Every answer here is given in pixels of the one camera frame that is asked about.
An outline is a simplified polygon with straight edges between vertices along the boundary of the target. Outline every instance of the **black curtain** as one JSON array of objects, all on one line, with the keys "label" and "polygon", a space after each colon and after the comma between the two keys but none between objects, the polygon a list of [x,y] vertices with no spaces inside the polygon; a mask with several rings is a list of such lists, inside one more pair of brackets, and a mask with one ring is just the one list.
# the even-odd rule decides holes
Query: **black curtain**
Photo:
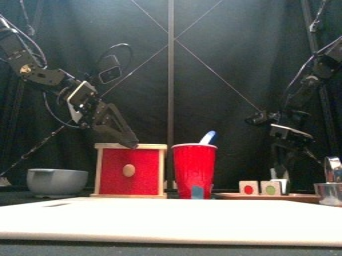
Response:
[{"label": "black curtain", "polygon": [[[25,31],[18,1],[0,3],[1,14]],[[116,104],[140,143],[165,144],[168,1],[24,3],[49,69],[61,68],[84,79],[96,70],[101,53],[115,44],[129,44],[133,58],[123,77],[129,72],[132,75],[96,88],[103,100]],[[310,4],[315,14],[319,1]],[[239,180],[270,179],[270,126],[251,126],[244,118],[259,110],[279,110],[283,90],[311,55],[300,1],[176,0],[173,7],[173,144],[197,142],[208,130],[215,130],[215,188],[236,189]],[[331,1],[327,10],[319,31],[320,47],[340,34],[339,1]],[[115,54],[125,66],[129,59],[125,49],[117,48]],[[0,147],[1,170],[5,170],[61,124],[44,107],[41,92],[18,81],[5,63],[0,65]],[[330,89],[336,127],[339,81]],[[57,107],[53,100],[49,96],[52,110],[68,120],[67,108]],[[308,112],[304,132],[315,137],[311,151],[322,159],[330,154],[330,147],[319,96],[310,102]],[[8,179],[25,185],[25,170],[34,167],[83,169],[89,172],[88,186],[93,186],[97,139],[89,130],[63,129],[8,172]],[[322,169],[315,163],[300,163],[296,168],[292,189],[310,191],[312,183],[323,181]]]}]

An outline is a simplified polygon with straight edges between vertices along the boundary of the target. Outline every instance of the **red wooden box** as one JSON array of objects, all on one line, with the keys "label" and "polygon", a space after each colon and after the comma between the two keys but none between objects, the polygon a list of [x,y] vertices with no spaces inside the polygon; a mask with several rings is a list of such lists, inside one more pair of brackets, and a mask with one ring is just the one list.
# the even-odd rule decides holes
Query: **red wooden box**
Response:
[{"label": "red wooden box", "polygon": [[128,149],[116,143],[97,143],[95,192],[97,197],[148,197],[164,195],[167,145],[139,144]]}]

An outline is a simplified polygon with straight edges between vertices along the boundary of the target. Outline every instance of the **wooden tray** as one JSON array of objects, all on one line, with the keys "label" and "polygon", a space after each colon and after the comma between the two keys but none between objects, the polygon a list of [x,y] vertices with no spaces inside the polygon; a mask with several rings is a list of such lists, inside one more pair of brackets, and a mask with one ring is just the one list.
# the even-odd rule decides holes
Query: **wooden tray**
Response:
[{"label": "wooden tray", "polygon": [[227,200],[287,200],[294,202],[303,202],[319,204],[319,197],[314,194],[288,194],[280,196],[268,195],[243,195],[240,193],[215,193],[217,199]]}]

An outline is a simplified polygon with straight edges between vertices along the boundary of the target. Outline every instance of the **white bowl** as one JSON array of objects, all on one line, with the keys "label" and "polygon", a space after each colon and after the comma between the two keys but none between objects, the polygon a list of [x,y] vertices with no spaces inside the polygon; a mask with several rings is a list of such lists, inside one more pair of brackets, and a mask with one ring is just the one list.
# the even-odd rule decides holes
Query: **white bowl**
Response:
[{"label": "white bowl", "polygon": [[64,198],[81,192],[88,172],[65,169],[28,169],[26,186],[36,197]]}]

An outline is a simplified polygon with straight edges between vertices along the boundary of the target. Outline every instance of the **metal pole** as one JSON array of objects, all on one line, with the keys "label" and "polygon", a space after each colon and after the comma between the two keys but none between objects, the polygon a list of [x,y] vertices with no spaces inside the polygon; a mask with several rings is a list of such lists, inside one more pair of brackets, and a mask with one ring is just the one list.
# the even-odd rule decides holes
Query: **metal pole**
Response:
[{"label": "metal pole", "polygon": [[173,78],[175,78],[175,3],[168,0],[168,113],[167,113],[167,189],[173,188],[173,161],[172,150],[173,145]]}]

